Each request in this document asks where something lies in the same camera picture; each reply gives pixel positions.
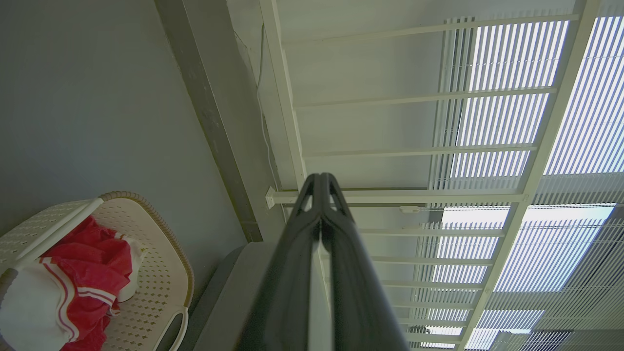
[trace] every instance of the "basket rim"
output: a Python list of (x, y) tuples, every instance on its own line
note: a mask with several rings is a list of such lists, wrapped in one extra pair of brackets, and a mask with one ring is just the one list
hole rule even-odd
[(162, 230), (162, 232), (167, 237), (167, 240), (169, 240), (169, 243), (175, 250), (176, 254), (178, 254), (178, 257), (180, 258), (180, 261), (182, 261), (182, 265), (184, 266), (184, 270), (187, 273), (187, 278), (188, 278), (187, 297), (184, 300), (183, 306), (186, 308), (189, 308), (190, 303), (193, 299), (193, 289), (195, 287), (195, 276), (193, 274), (193, 267), (191, 267), (190, 262), (188, 261), (188, 257), (182, 250), (182, 247), (180, 245), (180, 242), (178, 241), (178, 238), (172, 232), (169, 225), (162, 219), (162, 216), (158, 213), (158, 211), (156, 211), (154, 206), (150, 204), (149, 201), (147, 201), (141, 195), (135, 192), (131, 192), (131, 191), (107, 192), (106, 194), (100, 195), (99, 198), (102, 199), (104, 202), (108, 200), (113, 200), (113, 199), (128, 199), (128, 200), (132, 200), (136, 202), (138, 205), (140, 205), (143, 208), (143, 210), (147, 212), (147, 214), (152, 218), (152, 220), (156, 223), (156, 225), (160, 228), (160, 230)]

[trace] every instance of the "white cable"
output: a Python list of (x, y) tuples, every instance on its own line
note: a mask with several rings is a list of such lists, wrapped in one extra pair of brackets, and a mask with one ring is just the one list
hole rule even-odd
[[(266, 138), (266, 131), (265, 131), (265, 113), (263, 112), (262, 109), (262, 102), (260, 102), (260, 81), (262, 80), (262, 64), (264, 62), (264, 52), (265, 52), (265, 24), (262, 24), (262, 28), (260, 28), (260, 71), (258, 73), (258, 82), (256, 82), (256, 98), (258, 99), (258, 106), (260, 107), (260, 128), (262, 128), (262, 138), (264, 138), (265, 140), (265, 145), (266, 145), (266, 158), (269, 162), (269, 168), (271, 169), (271, 175), (273, 176), (273, 183), (275, 184), (275, 190), (279, 190), (279, 187), (277, 185), (277, 178), (275, 177), (275, 172), (273, 171), (273, 164), (271, 163), (271, 147), (269, 146), (269, 142)], [(249, 60), (249, 67), (251, 67), (251, 57), (249, 56), (249, 48), (247, 47), (247, 45), (245, 45), (245, 43), (243, 42), (242, 39), (240, 39), (240, 36), (238, 35), (238, 33), (234, 32), (234, 34), (236, 35), (236, 37), (238, 38), (238, 40), (240, 40), (240, 42), (243, 44), (243, 46), (245, 47), (245, 49), (247, 50), (247, 59)], [(286, 212), (284, 211), (284, 205), (280, 204), (281, 207), (281, 214), (284, 216), (284, 223), (288, 222), (288, 218), (286, 216)]]

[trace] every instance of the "gray wall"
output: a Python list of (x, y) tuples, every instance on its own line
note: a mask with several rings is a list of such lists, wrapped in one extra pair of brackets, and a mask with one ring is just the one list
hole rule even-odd
[(0, 47), (0, 235), (129, 190), (178, 235), (197, 288), (245, 244), (152, 1), (3, 1)]

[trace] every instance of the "laundry basket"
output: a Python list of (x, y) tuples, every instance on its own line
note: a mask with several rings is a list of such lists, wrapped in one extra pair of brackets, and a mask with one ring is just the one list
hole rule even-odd
[[(0, 301), (25, 265), (89, 215), (148, 250), (139, 270), (139, 287), (130, 300), (120, 304), (121, 314), (110, 319), (103, 350), (155, 350), (173, 318), (181, 314), (182, 326), (171, 351), (178, 349), (188, 324), (193, 271), (167, 224), (143, 197), (132, 192), (54, 205), (0, 237)], [(0, 342), (0, 350), (5, 349), (10, 350)]]

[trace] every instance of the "wire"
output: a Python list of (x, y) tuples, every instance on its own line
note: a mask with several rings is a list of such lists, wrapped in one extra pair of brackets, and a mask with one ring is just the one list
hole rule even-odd
[[(269, 146), (269, 142), (266, 139), (266, 131), (265, 131), (265, 123), (266, 117), (265, 113), (262, 109), (262, 102), (260, 102), (260, 81), (262, 80), (262, 63), (265, 53), (265, 24), (262, 24), (262, 28), (260, 28), (260, 71), (258, 73), (258, 82), (256, 83), (256, 97), (258, 98), (258, 106), (260, 107), (260, 127), (262, 128), (262, 137), (265, 140), (266, 145), (266, 158), (269, 161), (269, 168), (271, 169), (271, 175), (273, 176), (273, 183), (275, 184), (275, 190), (279, 190), (277, 186), (277, 178), (275, 177), (275, 172), (273, 171), (273, 164), (271, 163), (271, 147)], [(288, 217), (286, 216), (286, 212), (284, 211), (284, 205), (281, 205), (281, 214), (284, 216), (284, 223), (288, 222)]]

